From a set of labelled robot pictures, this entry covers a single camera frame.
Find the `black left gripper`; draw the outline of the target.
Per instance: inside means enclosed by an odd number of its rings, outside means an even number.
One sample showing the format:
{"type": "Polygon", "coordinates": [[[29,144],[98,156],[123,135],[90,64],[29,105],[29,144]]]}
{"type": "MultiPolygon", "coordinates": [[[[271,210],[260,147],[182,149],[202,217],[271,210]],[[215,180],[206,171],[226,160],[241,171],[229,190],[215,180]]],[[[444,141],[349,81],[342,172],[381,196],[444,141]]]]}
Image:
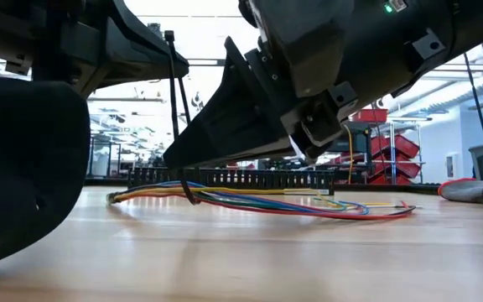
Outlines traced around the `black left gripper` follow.
{"type": "Polygon", "coordinates": [[[189,73],[189,62],[171,54],[124,0],[0,0],[0,59],[8,75],[0,90],[53,82],[80,96],[124,81],[189,73]]]}

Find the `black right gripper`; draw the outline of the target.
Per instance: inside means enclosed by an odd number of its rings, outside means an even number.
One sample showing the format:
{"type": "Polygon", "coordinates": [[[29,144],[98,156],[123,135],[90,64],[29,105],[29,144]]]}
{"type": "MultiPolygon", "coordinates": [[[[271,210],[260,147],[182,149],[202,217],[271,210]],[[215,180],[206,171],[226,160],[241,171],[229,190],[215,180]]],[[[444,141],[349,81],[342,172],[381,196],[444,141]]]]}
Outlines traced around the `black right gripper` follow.
{"type": "MultiPolygon", "coordinates": [[[[409,90],[454,45],[451,0],[245,0],[245,19],[301,101],[291,137],[310,159],[351,114],[409,90]]],[[[216,92],[164,153],[171,169],[294,154],[232,38],[225,49],[216,92]]]]}

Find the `black zip tie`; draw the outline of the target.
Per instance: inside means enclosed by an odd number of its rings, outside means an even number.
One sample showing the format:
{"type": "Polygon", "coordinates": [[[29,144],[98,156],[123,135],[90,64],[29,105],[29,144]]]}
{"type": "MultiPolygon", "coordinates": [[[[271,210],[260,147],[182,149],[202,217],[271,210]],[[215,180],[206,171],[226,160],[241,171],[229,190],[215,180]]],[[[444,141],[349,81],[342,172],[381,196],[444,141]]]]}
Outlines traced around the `black zip tie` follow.
{"type": "MultiPolygon", "coordinates": [[[[174,58],[176,56],[176,50],[174,47],[174,32],[172,30],[166,30],[164,32],[164,38],[169,46],[169,85],[170,85],[170,104],[171,104],[171,119],[173,123],[173,135],[174,139],[179,136],[179,124],[178,124],[178,112],[176,103],[176,89],[175,89],[175,78],[174,78],[174,58]]],[[[188,183],[184,177],[184,170],[176,170],[177,177],[179,179],[180,185],[183,189],[186,199],[191,205],[198,205],[199,202],[194,198],[188,183]]]]}

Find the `black slotted cable tray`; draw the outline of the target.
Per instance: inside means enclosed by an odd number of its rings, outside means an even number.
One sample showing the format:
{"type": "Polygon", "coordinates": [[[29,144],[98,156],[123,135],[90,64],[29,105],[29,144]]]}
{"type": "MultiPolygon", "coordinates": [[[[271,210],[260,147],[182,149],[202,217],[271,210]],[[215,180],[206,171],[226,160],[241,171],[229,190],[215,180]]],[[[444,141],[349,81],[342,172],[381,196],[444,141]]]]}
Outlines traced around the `black slotted cable tray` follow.
{"type": "MultiPolygon", "coordinates": [[[[313,189],[328,190],[334,179],[331,171],[324,170],[266,170],[266,169],[185,169],[188,183],[208,187],[233,189],[313,189]]],[[[129,189],[174,183],[178,180],[176,171],[167,168],[131,169],[127,179],[129,189]]]]}

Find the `black monitor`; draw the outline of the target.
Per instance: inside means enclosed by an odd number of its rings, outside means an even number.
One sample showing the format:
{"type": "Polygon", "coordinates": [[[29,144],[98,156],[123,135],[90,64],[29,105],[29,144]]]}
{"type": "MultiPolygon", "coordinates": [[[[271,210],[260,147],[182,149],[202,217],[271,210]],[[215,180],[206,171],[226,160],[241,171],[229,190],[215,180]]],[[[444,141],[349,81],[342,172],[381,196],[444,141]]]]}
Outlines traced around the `black monitor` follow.
{"type": "Polygon", "coordinates": [[[371,152],[371,128],[365,122],[346,122],[344,127],[348,127],[338,139],[338,149],[340,152],[352,150],[354,153],[368,154],[371,152]]]}

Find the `small red storage bin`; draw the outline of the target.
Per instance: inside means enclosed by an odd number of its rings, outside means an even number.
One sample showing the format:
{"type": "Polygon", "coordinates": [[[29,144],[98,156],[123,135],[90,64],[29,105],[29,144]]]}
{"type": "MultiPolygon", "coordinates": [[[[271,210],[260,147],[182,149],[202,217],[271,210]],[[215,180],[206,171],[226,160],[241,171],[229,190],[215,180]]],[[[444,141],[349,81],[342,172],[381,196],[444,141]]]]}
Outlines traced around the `small red storage bin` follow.
{"type": "Polygon", "coordinates": [[[361,109],[351,116],[352,122],[385,123],[387,121],[387,109],[361,109]]]}

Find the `metal shelf rack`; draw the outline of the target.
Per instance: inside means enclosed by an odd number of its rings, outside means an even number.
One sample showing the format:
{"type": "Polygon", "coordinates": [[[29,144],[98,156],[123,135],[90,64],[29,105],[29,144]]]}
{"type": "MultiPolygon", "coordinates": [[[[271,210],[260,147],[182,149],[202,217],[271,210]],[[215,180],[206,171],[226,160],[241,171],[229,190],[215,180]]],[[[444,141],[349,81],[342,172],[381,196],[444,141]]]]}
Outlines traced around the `metal shelf rack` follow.
{"type": "Polygon", "coordinates": [[[399,161],[405,160],[413,164],[418,164],[421,167],[418,176],[414,179],[410,179],[412,181],[412,184],[423,183],[423,167],[426,163],[423,160],[423,151],[422,151],[421,133],[420,133],[421,122],[422,120],[419,120],[419,119],[414,120],[413,118],[406,118],[406,119],[400,120],[399,118],[391,119],[389,117],[386,123],[374,125],[372,127],[371,138],[383,136],[384,138],[391,139],[391,153],[389,155],[385,155],[384,153],[381,153],[377,156],[372,156],[370,152],[369,160],[371,161],[371,170],[370,170],[370,175],[368,180],[372,176],[378,175],[378,174],[374,174],[374,166],[373,166],[374,162],[381,161],[382,163],[383,162],[391,163],[392,164],[391,176],[395,180],[397,176],[396,163],[398,163],[399,161]],[[420,151],[414,159],[406,159],[403,155],[395,153],[394,137],[397,134],[403,135],[405,138],[413,141],[420,147],[420,151]]]}

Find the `white wall box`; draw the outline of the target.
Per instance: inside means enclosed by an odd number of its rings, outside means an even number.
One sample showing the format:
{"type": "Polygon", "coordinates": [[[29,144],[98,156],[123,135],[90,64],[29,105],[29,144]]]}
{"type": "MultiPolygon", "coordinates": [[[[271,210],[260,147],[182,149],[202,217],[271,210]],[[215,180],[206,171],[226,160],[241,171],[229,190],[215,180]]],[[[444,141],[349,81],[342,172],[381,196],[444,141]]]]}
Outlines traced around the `white wall box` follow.
{"type": "Polygon", "coordinates": [[[457,180],[461,177],[460,173],[460,155],[458,153],[450,153],[445,157],[446,175],[449,180],[457,180]]]}

